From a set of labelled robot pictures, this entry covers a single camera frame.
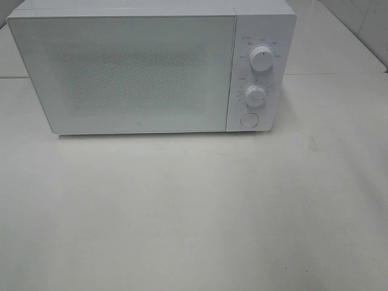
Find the white microwave knob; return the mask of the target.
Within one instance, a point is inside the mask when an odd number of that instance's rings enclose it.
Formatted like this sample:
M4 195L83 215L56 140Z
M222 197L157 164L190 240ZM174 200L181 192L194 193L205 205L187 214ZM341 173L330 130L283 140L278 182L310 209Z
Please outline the white microwave knob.
M268 44L259 44L249 52L251 68L256 72L265 72L272 68L274 59L273 48Z
M263 86L251 85L245 89L244 99L248 107L260 107L266 102L267 92Z

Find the round white door button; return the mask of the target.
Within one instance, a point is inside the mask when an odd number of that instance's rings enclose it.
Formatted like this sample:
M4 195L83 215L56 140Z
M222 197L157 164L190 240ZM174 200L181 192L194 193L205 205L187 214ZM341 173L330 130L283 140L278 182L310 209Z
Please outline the round white door button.
M243 127L255 128L259 123L259 116L255 113L247 113L241 117L240 123Z

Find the white microwave oven body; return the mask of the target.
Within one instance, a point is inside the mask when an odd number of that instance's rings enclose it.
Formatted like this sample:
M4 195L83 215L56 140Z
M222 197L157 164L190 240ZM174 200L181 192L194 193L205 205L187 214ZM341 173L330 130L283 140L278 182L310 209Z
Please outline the white microwave oven body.
M206 132L270 130L296 24L296 15L286 1L24 1L8 16L7 24L12 18L210 16L233 16L235 32L226 127ZM249 61L249 52L259 44L268 44L274 52L273 66L265 72L254 71ZM260 107L248 107L245 102L244 91L251 85L263 86L267 92L266 102ZM240 119L247 113L259 116L255 128L241 125Z

